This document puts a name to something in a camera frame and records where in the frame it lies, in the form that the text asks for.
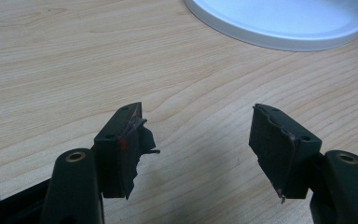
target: wooden table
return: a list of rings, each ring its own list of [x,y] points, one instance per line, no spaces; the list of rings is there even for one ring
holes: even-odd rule
[[[358,38],[287,52],[222,35],[182,0],[0,0],[0,197],[91,147],[118,108],[143,102],[160,155],[141,158],[106,223],[311,223],[281,204],[248,146],[255,103],[358,155]]]

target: black metal bracket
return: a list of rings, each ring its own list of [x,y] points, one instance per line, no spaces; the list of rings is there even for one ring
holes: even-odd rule
[[[0,223],[104,223],[102,195],[128,199],[140,157],[159,153],[145,123],[141,103],[121,107],[91,149],[62,153],[51,179],[0,201]]]
[[[281,110],[255,105],[249,146],[284,199],[304,199],[313,191],[315,223],[358,223],[358,156],[332,150]]]

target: round white object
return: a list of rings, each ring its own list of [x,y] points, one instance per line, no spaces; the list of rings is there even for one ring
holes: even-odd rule
[[[200,20],[270,49],[313,51],[358,36],[358,0],[185,0]]]

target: light wood surface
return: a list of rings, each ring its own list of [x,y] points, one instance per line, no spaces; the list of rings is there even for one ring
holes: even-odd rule
[[[287,52],[222,35],[182,0],[0,0],[0,197],[91,147],[115,111],[143,102],[160,155],[141,158],[106,223],[312,223],[280,199],[248,147],[255,103],[358,155],[358,38]]]

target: white plate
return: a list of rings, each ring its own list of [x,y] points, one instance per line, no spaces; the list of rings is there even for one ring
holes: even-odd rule
[[[200,20],[271,49],[331,49],[358,36],[358,0],[185,0]]]

